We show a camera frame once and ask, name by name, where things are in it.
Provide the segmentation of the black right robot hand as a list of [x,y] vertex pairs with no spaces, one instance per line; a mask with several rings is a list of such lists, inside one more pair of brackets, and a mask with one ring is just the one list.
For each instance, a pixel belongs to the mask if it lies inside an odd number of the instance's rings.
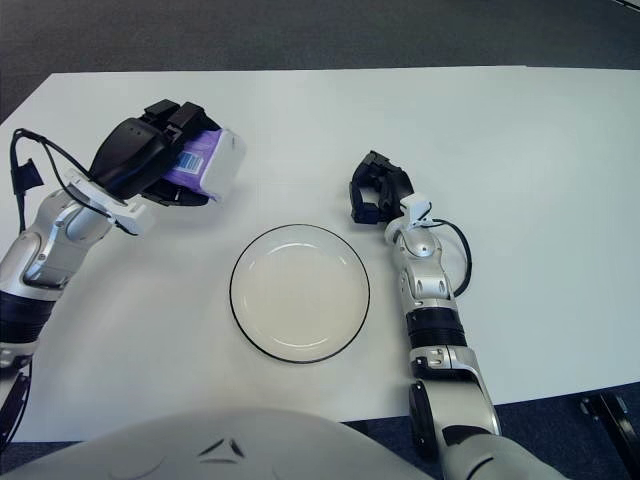
[[[378,201],[365,202],[363,190],[377,193]],[[371,150],[349,182],[351,217],[357,224],[388,223],[402,216],[400,201],[413,193],[407,173],[384,155]]]

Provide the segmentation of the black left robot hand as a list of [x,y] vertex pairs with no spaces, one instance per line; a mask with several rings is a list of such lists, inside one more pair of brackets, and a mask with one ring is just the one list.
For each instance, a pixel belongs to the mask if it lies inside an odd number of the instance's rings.
[[163,99],[115,127],[99,147],[89,175],[122,201],[140,194],[164,206],[204,206],[209,198],[201,187],[171,174],[190,142],[220,132],[202,107]]

